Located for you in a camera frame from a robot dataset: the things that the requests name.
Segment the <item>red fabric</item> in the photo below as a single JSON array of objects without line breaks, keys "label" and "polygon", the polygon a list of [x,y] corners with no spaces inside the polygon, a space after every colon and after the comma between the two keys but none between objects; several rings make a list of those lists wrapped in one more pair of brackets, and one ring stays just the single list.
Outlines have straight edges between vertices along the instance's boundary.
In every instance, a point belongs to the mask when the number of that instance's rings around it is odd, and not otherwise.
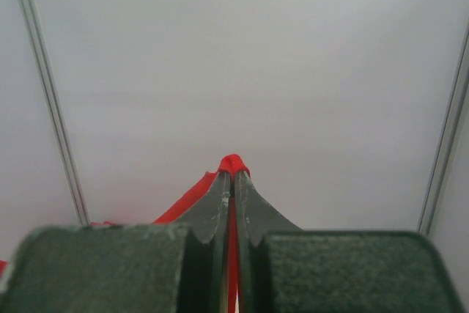
[{"label": "red fabric", "polygon": [[179,198],[162,216],[153,221],[152,224],[171,223],[179,218],[187,209],[196,204],[196,202],[207,193],[215,176],[217,176],[216,172],[206,172],[202,179]]},{"label": "red fabric", "polygon": [[6,266],[7,266],[7,262],[0,260],[0,276],[1,276],[1,272],[5,269]]},{"label": "red fabric", "polygon": [[[247,172],[250,174],[249,169],[244,165],[240,156],[237,154],[227,155],[223,158],[218,167],[218,172],[228,172],[231,175],[232,183],[235,181],[237,172]],[[202,179],[183,194],[162,216],[153,221],[153,224],[170,223],[179,218],[187,209],[192,207],[207,193],[216,175],[216,172],[206,172]],[[104,223],[92,223],[92,225],[113,225],[113,223],[105,221]],[[6,262],[0,261],[0,275],[6,264]],[[230,199],[229,210],[228,266],[228,313],[235,313],[238,283],[238,251],[234,199]]]}]

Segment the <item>green rubber pad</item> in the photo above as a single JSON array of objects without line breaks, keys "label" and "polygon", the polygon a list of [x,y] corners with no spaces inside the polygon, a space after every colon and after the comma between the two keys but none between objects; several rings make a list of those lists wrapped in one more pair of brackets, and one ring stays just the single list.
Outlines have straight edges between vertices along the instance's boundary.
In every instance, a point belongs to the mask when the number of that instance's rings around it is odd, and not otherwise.
[{"label": "green rubber pad", "polygon": [[2,278],[0,312],[176,312],[188,232],[176,224],[38,230]]},{"label": "green rubber pad", "polygon": [[439,255],[408,232],[271,234],[273,305],[287,312],[463,312]]}]

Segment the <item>white panel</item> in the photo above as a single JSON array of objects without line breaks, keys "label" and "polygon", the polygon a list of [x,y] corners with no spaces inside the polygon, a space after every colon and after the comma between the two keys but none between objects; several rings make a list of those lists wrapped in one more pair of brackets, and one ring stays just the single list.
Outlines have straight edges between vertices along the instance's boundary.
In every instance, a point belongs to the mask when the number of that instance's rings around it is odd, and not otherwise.
[{"label": "white panel", "polygon": [[460,122],[448,166],[448,179],[432,228],[432,239],[469,308],[469,119],[467,109]]},{"label": "white panel", "polygon": [[302,227],[416,229],[468,0],[36,0],[95,221],[227,153]]},{"label": "white panel", "polygon": [[45,224],[76,224],[18,0],[0,0],[0,259]]}]

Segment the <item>vertical pole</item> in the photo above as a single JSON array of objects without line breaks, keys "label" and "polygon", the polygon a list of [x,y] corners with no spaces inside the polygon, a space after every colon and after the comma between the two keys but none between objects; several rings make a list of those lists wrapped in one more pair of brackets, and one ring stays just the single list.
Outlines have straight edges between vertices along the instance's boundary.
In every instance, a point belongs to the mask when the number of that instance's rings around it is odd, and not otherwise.
[{"label": "vertical pole", "polygon": [[442,192],[445,173],[448,168],[449,156],[453,147],[459,118],[461,117],[462,104],[468,90],[469,82],[469,28],[463,42],[461,57],[457,75],[454,80],[451,97],[446,111],[443,131],[438,144],[437,155],[433,163],[432,173],[426,192],[424,207],[422,209],[420,221],[418,222],[418,231],[428,235],[435,215],[438,198]]},{"label": "vertical pole", "polygon": [[57,93],[53,84],[51,66],[45,51],[44,39],[40,31],[39,21],[37,18],[37,11],[34,7],[33,0],[19,0],[19,2],[23,11],[34,57],[43,83],[45,98],[51,114],[53,128],[56,134],[57,143],[59,144],[60,155],[64,164],[65,174],[67,175],[67,181],[70,187],[73,203],[75,205],[76,214],[80,223],[82,225],[87,225],[89,224],[88,212],[86,210],[80,183],[78,181],[78,175],[73,161],[67,131],[65,130]]}]

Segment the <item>white wall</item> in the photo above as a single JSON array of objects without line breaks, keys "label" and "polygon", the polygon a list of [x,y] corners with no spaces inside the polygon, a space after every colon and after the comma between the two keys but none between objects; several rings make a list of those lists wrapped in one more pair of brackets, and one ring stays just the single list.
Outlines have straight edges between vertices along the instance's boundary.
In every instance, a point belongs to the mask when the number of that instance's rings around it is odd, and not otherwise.
[{"label": "white wall", "polygon": [[35,0],[94,221],[237,152],[302,227],[416,229],[468,0]]},{"label": "white wall", "polygon": [[0,0],[0,259],[44,224],[76,224],[18,0]]},{"label": "white wall", "polygon": [[469,309],[469,102],[465,104],[431,237]]}]

